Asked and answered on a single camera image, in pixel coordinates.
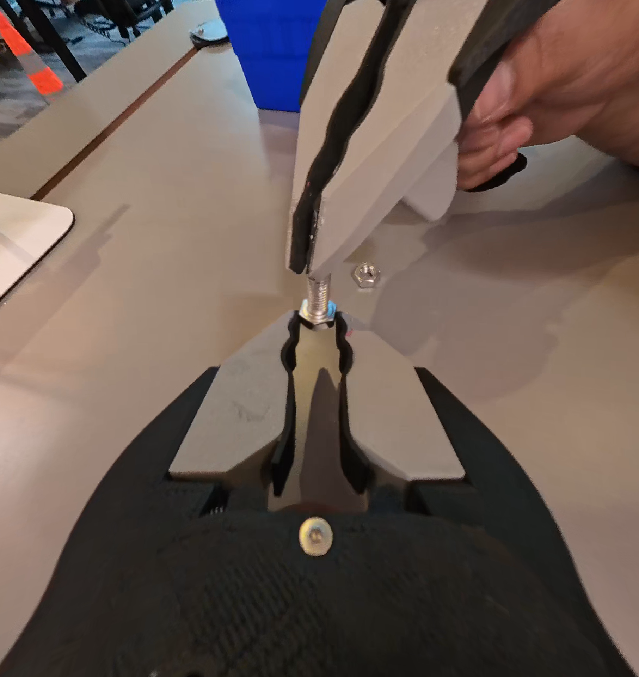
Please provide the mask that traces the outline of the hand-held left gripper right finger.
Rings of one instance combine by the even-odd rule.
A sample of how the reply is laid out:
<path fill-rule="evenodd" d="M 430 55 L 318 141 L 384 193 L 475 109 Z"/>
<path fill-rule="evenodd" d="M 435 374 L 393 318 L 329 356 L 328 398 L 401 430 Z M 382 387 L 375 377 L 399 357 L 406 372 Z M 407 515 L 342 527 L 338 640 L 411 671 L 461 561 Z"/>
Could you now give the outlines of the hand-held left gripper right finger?
<path fill-rule="evenodd" d="M 336 314 L 342 472 L 376 486 L 462 481 L 465 470 L 411 362 L 349 314 Z"/>

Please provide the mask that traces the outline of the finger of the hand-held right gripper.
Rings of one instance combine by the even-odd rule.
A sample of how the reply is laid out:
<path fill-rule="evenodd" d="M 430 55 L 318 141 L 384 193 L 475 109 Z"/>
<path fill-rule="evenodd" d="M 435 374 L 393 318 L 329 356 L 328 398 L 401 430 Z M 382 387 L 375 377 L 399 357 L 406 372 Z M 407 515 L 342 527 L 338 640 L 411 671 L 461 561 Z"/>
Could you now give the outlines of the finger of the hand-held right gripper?
<path fill-rule="evenodd" d="M 329 207 L 335 210 L 321 237 L 327 258 L 318 275 L 331 274 L 373 232 L 376 225 L 406 195 L 428 168 L 453 146 L 461 126 L 454 89 L 442 83 L 432 56 L 450 56 L 453 38 L 433 30 L 442 47 L 407 45 L 407 34 L 422 36 L 410 17 L 386 64 L 382 93 L 353 136 L 349 163 L 340 170 L 341 181 L 332 191 Z"/>
<path fill-rule="evenodd" d="M 308 53 L 289 217 L 289 270 L 318 275 L 332 191 L 350 141 L 382 89 L 386 62 L 414 1 L 327 1 Z"/>

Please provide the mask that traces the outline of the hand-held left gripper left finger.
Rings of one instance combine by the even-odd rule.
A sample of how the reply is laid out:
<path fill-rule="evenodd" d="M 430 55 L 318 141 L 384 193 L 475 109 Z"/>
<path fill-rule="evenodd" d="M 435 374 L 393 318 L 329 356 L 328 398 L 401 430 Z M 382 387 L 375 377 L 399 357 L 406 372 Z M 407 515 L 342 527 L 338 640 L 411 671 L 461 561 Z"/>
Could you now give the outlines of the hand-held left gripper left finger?
<path fill-rule="evenodd" d="M 283 314 L 217 369 L 169 467 L 177 480 L 283 493 L 295 455 L 298 311 Z"/>

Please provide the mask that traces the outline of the silver hex bolt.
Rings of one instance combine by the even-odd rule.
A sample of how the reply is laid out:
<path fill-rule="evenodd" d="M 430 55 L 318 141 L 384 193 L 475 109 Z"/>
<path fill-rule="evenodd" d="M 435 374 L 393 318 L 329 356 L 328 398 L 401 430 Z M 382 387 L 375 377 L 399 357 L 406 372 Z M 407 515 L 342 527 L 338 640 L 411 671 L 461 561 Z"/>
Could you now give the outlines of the silver hex bolt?
<path fill-rule="evenodd" d="M 328 317 L 334 312 L 330 299 L 331 275 L 325 277 L 308 276 L 307 314 L 311 317 Z"/>

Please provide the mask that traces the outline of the person's right hand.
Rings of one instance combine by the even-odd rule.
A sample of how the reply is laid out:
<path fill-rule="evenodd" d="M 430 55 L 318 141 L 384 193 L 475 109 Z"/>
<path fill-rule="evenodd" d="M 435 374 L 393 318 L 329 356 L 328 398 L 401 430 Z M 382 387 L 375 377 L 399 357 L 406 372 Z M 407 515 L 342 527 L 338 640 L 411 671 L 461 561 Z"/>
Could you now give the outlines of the person's right hand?
<path fill-rule="evenodd" d="M 639 1 L 561 1 L 512 42 L 459 133 L 457 188 L 572 136 L 639 167 Z"/>

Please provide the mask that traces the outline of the large blue plastic bin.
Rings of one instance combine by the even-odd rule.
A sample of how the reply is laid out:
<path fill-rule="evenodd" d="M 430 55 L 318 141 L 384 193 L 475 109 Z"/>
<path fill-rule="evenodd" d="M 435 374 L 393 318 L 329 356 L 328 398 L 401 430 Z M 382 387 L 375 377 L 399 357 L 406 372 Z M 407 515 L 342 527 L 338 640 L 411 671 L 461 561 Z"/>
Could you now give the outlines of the large blue plastic bin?
<path fill-rule="evenodd" d="M 325 1 L 216 1 L 258 108 L 299 112 L 300 90 Z"/>

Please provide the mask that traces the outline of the black office chair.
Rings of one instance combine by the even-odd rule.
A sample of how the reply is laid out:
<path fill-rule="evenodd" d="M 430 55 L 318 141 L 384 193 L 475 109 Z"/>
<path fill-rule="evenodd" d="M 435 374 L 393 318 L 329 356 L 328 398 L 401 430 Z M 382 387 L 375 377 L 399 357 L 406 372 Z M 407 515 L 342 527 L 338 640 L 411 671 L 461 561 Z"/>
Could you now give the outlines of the black office chair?
<path fill-rule="evenodd" d="M 121 38 L 129 39 L 129 30 L 135 37 L 140 35 L 138 25 L 151 18 L 154 23 L 172 12 L 172 1 L 75 1 L 73 10 L 79 17 L 100 16 L 118 29 Z"/>

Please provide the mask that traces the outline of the orange traffic cone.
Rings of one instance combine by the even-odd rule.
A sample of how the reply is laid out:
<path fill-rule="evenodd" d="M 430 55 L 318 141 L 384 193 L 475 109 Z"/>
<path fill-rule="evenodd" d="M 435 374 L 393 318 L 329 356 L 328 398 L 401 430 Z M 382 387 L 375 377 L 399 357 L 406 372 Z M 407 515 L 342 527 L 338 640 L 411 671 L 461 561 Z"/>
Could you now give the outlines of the orange traffic cone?
<path fill-rule="evenodd" d="M 42 97 L 53 100 L 60 96 L 63 92 L 61 79 L 44 63 L 41 56 L 19 34 L 2 11 L 0 11 L 0 37 Z"/>

